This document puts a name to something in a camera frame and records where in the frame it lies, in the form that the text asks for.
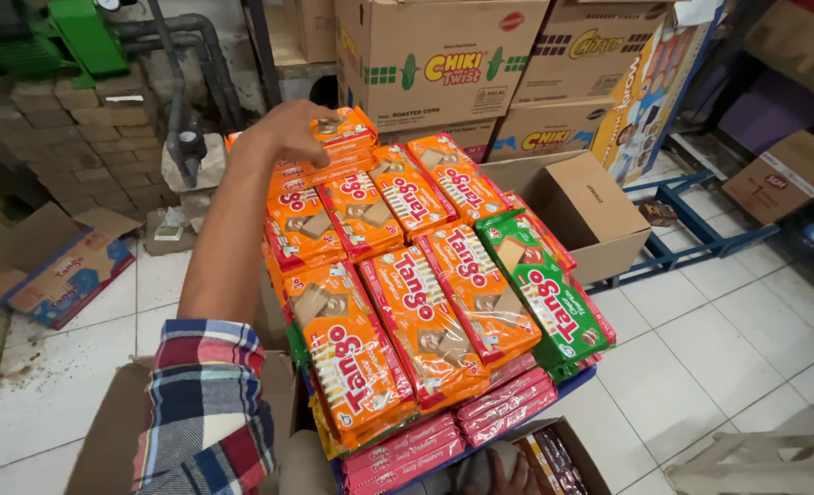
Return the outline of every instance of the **white tile floor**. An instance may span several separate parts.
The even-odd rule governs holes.
[[[681,174],[672,160],[658,164],[640,181]],[[722,235],[747,227],[720,197],[683,197]],[[672,249],[699,243],[680,227],[656,230]],[[61,493],[116,366],[155,351],[190,253],[135,251],[137,263],[62,331],[14,317],[0,380],[0,493]],[[569,419],[612,493],[672,495],[661,467],[713,432],[814,433],[814,289],[790,263],[759,245],[593,296],[619,345],[597,378],[545,414]]]

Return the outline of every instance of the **plastic stool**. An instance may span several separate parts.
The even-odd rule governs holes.
[[[676,492],[814,495],[814,435],[717,433],[713,438],[716,442],[698,456],[666,468]],[[783,461],[784,448],[798,452]]]

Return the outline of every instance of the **green wafer package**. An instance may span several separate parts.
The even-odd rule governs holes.
[[[525,213],[477,222],[477,236],[543,330],[533,349],[552,369],[589,358],[615,343],[612,326]]]

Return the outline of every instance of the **person's hand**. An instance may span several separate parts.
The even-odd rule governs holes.
[[[337,120],[339,114],[305,99],[282,103],[241,133],[233,143],[230,161],[253,163],[252,156],[271,152],[275,161],[311,161],[319,168],[328,166],[327,152],[310,131],[315,119]],[[237,160],[239,155],[247,156]]]
[[[502,459],[498,456],[498,452],[488,448],[486,455],[489,457],[489,473],[492,480],[489,495],[535,495],[538,493],[538,480],[534,473],[528,472],[529,463],[523,452],[517,455],[517,463],[514,465],[514,472],[511,474],[510,480],[504,476],[504,467],[502,467]],[[476,485],[471,485],[465,489],[465,494],[481,495],[481,491]]]

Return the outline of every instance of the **plaid shirt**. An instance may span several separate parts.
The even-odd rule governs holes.
[[[169,320],[148,386],[133,491],[257,493],[275,467],[272,416],[260,400],[265,353],[248,325]]]

